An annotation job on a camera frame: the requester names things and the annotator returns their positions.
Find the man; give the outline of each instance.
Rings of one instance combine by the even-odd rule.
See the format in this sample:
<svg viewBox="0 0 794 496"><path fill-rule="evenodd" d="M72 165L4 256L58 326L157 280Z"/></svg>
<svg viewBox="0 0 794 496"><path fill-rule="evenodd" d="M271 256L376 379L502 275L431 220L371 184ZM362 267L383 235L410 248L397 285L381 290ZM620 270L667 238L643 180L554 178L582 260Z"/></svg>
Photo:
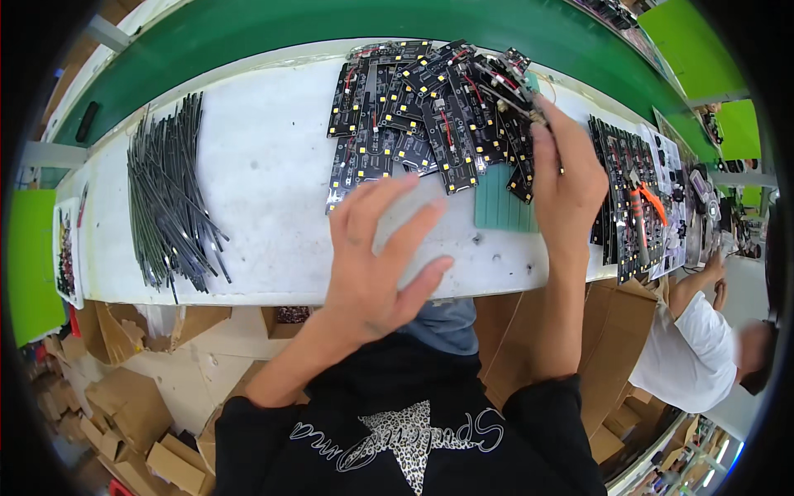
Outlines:
<svg viewBox="0 0 794 496"><path fill-rule="evenodd" d="M365 183L330 214L326 304L215 425L216 494L606 494L576 369L588 233L607 176L583 128L539 100L553 136L532 125L535 213L549 252L532 384L500 413L476 377L471 300L425 305L452 258L397 289L444 201L423 206L376 256L378 218L418 178ZM304 389L311 401L297 406Z"/></svg>
<svg viewBox="0 0 794 496"><path fill-rule="evenodd" d="M706 267L675 284L669 306L659 302L650 334L629 382L689 413L713 408L735 383L752 395L766 386L777 330L752 319L734 332L720 313L728 298L717 251ZM702 289L714 285L714 304Z"/></svg>

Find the green wall panel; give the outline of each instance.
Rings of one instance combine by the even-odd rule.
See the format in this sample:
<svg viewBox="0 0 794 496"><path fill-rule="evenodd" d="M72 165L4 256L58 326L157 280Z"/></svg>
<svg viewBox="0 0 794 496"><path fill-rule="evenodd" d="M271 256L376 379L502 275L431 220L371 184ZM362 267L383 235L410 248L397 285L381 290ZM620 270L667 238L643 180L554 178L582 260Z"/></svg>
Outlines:
<svg viewBox="0 0 794 496"><path fill-rule="evenodd" d="M638 22L690 100L747 88L725 46L689 0L668 0L641 15Z"/></svg>
<svg viewBox="0 0 794 496"><path fill-rule="evenodd" d="M653 122L656 106L702 160L716 150L676 91L636 51L563 0L194 0L143 33L75 104L56 142L77 144L88 103L90 145L135 109L215 67L276 48L350 37L466 38L515 46Z"/></svg>
<svg viewBox="0 0 794 496"><path fill-rule="evenodd" d="M66 321L52 268L54 206L55 190L14 191L11 198L6 289L19 346Z"/></svg>
<svg viewBox="0 0 794 496"><path fill-rule="evenodd" d="M720 148L725 160L761 158L761 138L752 100L723 103L722 110L716 115L723 131Z"/></svg>

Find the white tray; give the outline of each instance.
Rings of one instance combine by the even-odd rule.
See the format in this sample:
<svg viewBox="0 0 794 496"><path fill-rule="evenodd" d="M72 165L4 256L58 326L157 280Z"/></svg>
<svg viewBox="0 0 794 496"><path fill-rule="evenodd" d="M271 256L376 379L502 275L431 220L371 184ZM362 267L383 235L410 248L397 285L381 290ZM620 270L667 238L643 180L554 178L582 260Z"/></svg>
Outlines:
<svg viewBox="0 0 794 496"><path fill-rule="evenodd" d="M80 213L80 199L79 198L69 198L68 200L64 200L61 203L55 205L55 208L52 209L52 268L55 271L55 291L60 295L61 298L69 302L72 306L76 309L80 310L83 308L83 285L80 283L80 256L79 256L79 243L78 243L78 233L77 233L77 217ZM69 230L69 242L71 243L71 271L75 275L75 293L74 294L65 294L62 293L58 289L58 278L60 277L60 271L58 270L58 263L60 261L60 251L61 251L61 243L60 243L60 219L64 219L64 224L68 219L70 230Z"/></svg>

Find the white workbench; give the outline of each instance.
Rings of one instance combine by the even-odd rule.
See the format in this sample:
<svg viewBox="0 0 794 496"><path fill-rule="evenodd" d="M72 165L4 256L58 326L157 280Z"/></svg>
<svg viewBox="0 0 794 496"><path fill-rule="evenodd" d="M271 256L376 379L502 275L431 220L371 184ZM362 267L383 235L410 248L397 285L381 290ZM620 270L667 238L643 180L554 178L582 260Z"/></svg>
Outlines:
<svg viewBox="0 0 794 496"><path fill-rule="evenodd" d="M342 54L370 40L335 40L268 52L200 75L158 97L155 117L173 112L187 92L204 94L198 145L198 181L213 221L231 238L224 263L232 279L207 279L209 294L176 282L179 302L217 305L311 305L326 295L333 258L325 215L336 140L326 138ZM624 129L642 119L583 83L551 74L557 104L585 123L590 113ZM549 84L542 92L551 99ZM57 188L57 200L79 197L90 183L79 231L80 278L85 298L107 302L172 304L169 289L144 285L129 227L126 150L143 109L108 132L87 163ZM395 176L403 173L395 167ZM376 250L420 205L444 196L430 175L381 220ZM498 294L543 286L548 257L539 234L480 230L474 226L474 190L448 197L449 208L425 239L403 283L431 259L456 263L435 298ZM478 243L472 241L479 237ZM588 280L614 277L602 267L601 247L591 246Z"/></svg>

